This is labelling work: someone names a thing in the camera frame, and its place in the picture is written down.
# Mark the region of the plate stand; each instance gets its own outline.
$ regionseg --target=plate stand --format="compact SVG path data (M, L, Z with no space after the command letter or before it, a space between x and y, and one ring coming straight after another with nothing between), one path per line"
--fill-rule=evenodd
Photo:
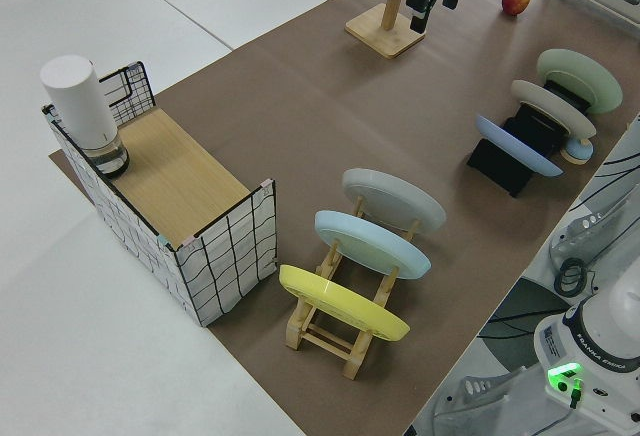
M364 212L361 209L363 202L364 200L362 196L359 196L355 204L354 215L359 218L364 217ZM411 241L413 239L419 224L419 220L414 222L413 226L404 234L405 240ZM341 260L342 255L338 252L338 241L336 241L331 245L329 252L320 266L316 268L316 274L331 280L338 269L338 265ZM375 304L383 308L386 306L398 273L399 269L396 267L390 274L385 275L382 278L380 286L378 287L373 299ZM342 369L342 375L351 380L355 379L356 374L358 373L360 366L362 366L367 354L369 345L373 340L373 333L370 331L359 331L355 342L353 344L349 343L312 322L316 309L317 308L315 306L307 303L303 298L298 299L296 309L287 322L287 346L297 350L302 340L306 339L307 341L310 341L344 359L345 364Z

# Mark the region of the plate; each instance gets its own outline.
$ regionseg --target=plate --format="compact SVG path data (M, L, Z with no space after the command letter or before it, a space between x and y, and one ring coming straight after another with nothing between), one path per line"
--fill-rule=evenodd
M537 84L516 79L511 83L511 94L521 103L554 120L576 139L589 139L596 134L596 127L584 114Z
M612 111L622 103L622 88L600 63L568 49L548 49L538 57L538 77L551 80L589 101L589 113Z
M548 177L562 174L562 170L547 158L535 152L522 141L507 133L500 126L496 126L484 116L476 115L476 127L482 136L520 161L531 171Z
M283 264L280 284L319 310L378 338L398 341L409 332L407 323L382 306L309 271Z
M438 229L447 215L440 204L403 179L372 169L349 169L342 175L342 189L355 203L364 198L363 211L372 219L407 231L418 219L418 234Z
M418 279L431 262L418 248L388 229L371 221L337 211L318 211L316 233L331 246L338 241L343 256L382 274L398 268L398 278Z

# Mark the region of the yellow plate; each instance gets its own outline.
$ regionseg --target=yellow plate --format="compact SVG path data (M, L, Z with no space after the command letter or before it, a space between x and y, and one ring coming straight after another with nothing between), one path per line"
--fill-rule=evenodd
M291 294L361 331L387 341L409 332L407 323L373 301L320 276L293 266L280 266L280 284Z

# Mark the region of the wire mesh basket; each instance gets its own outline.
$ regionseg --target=wire mesh basket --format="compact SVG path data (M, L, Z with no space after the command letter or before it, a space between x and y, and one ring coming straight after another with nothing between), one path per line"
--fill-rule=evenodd
M155 107L141 62L100 84L118 125ZM55 107L42 111L102 219L198 324L229 312L277 269L275 181L265 181L174 248L74 143Z

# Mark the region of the wooden block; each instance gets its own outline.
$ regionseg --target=wooden block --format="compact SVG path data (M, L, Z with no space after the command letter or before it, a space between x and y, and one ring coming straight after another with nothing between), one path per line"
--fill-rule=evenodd
M249 194L160 108L119 134L130 163L113 184L174 248Z
M385 58L392 59L424 39L424 34L411 30L411 21L401 14L398 14L393 28L384 29L382 19L385 7L379 4L365 11L349 21L345 30Z

